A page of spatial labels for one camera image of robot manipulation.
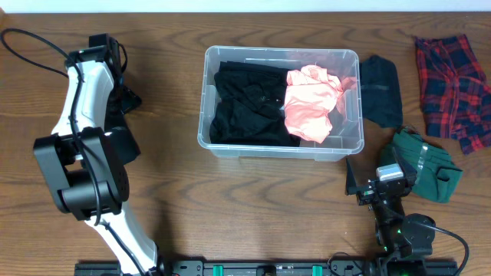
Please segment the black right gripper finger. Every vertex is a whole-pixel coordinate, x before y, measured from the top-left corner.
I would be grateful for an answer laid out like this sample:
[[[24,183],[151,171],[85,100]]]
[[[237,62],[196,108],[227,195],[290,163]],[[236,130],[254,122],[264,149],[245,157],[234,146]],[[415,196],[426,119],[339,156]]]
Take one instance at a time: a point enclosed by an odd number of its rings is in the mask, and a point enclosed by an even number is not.
[[[345,184],[345,195],[355,195],[358,192],[358,185],[356,182],[356,178],[354,177],[353,169],[350,164],[349,158],[346,159],[346,184]]]
[[[404,174],[404,178],[409,184],[414,184],[417,180],[417,171],[415,168],[413,168],[412,165],[402,157],[400,150],[397,147],[392,149],[392,154],[402,173]]]

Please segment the black banded cloth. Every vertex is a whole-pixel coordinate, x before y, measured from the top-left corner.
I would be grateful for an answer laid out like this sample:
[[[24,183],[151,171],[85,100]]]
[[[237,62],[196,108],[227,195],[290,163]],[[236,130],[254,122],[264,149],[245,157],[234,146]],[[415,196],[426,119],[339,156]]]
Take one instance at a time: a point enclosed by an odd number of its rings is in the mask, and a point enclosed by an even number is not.
[[[104,132],[124,165],[133,162],[140,155],[140,148],[122,113],[106,117]]]

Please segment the salmon pink garment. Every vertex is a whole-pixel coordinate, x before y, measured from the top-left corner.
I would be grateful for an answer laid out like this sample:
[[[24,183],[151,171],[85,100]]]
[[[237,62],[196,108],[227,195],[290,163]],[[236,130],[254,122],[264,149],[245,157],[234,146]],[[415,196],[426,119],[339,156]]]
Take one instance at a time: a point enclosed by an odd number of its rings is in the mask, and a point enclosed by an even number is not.
[[[303,140],[323,143],[333,130],[329,113],[344,110],[341,98],[356,88],[356,81],[356,77],[339,78],[313,64],[289,71],[283,105],[287,131]]]

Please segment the large black garment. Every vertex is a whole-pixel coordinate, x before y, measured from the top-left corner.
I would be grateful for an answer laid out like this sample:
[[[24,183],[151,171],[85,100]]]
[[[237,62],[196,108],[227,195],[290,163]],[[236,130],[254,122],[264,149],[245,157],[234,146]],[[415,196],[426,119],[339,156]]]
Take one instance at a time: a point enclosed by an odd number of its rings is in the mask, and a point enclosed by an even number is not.
[[[260,64],[221,62],[214,75],[220,97],[209,138],[215,144],[300,146],[285,126],[288,70]]]

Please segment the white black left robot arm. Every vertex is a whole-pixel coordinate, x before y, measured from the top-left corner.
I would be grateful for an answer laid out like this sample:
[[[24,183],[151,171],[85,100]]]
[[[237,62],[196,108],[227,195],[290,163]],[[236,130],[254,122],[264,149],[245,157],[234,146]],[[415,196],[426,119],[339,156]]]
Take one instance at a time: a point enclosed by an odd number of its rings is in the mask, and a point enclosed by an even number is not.
[[[124,119],[141,100],[124,85],[119,45],[107,42],[71,52],[61,117],[33,150],[54,204],[95,230],[116,255],[119,275],[161,275],[156,243],[128,202],[125,165],[140,149]]]

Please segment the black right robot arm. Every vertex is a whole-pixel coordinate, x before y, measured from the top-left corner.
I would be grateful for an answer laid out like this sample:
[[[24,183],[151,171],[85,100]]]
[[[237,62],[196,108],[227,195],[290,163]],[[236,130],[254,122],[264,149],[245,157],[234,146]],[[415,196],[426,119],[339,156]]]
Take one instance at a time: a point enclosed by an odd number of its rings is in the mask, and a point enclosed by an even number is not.
[[[376,169],[377,177],[357,183],[351,164],[347,164],[345,194],[355,195],[358,205],[371,208],[375,216],[377,243],[384,253],[363,265],[363,275],[428,275],[425,257],[433,253],[435,221],[421,214],[407,215],[402,198],[408,196],[417,171],[395,148],[392,163]]]

